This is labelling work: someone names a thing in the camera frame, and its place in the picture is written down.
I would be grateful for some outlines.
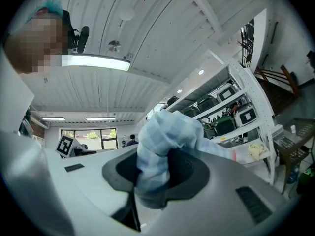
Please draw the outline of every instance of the person in background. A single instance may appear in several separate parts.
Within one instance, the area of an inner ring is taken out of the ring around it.
[[[127,143],[126,147],[131,146],[131,145],[134,145],[134,144],[138,144],[138,142],[135,141],[135,136],[134,136],[133,134],[130,135],[130,140],[131,140],[131,141],[129,141],[129,142]]]
[[[234,102],[232,104],[232,108],[231,108],[231,116],[234,115],[234,112],[239,108],[239,105],[237,104],[237,102]],[[238,137],[234,137],[233,140],[238,143],[239,141],[241,141],[242,139],[242,135],[239,135]],[[247,137],[247,132],[243,134],[243,143],[248,142],[248,137]]]
[[[19,75],[48,71],[51,63],[56,62],[57,55],[67,54],[73,47],[74,30],[70,15],[63,11],[61,3],[46,0],[33,10],[19,29],[14,32],[7,30],[0,41],[0,129],[18,131],[32,101],[20,100],[16,89],[30,99],[33,97]],[[12,110],[14,120],[8,118]]]

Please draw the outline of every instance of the light blue cloth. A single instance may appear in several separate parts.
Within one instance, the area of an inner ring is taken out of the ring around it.
[[[26,22],[31,20],[31,18],[42,8],[48,8],[48,12],[57,13],[59,16],[63,17],[63,7],[59,0],[46,0],[43,4],[37,6],[34,11],[28,16]]]
[[[149,193],[165,186],[170,178],[167,154],[172,148],[193,148],[232,159],[232,153],[203,137],[202,124],[176,111],[154,113],[139,133],[137,193]]]

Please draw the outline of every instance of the ceiling light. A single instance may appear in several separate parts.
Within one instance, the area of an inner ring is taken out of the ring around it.
[[[130,61],[102,55],[72,54],[63,56],[63,66],[93,66],[128,71]]]
[[[86,117],[86,120],[115,120],[115,117]]]
[[[45,117],[45,116],[42,116],[42,119],[43,120],[65,120],[65,118],[63,117]]]

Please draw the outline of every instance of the ceiling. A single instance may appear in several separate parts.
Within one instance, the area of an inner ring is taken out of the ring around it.
[[[9,29],[14,31],[45,0],[26,0]],[[75,29],[89,26],[85,53],[122,58],[131,54],[128,72],[72,67],[23,80],[35,94],[42,115],[80,121],[87,113],[139,121],[211,54],[202,43],[224,43],[269,0],[60,0]],[[120,15],[133,8],[129,21]],[[119,40],[118,54],[108,43]]]

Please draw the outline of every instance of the green plant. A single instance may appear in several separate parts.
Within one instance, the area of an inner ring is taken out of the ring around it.
[[[87,139],[97,139],[99,136],[96,134],[96,132],[90,132],[87,134]]]
[[[116,138],[116,129],[112,129],[110,131],[110,134],[108,135],[108,138]]]
[[[63,130],[63,134],[66,136],[74,137],[72,130]]]

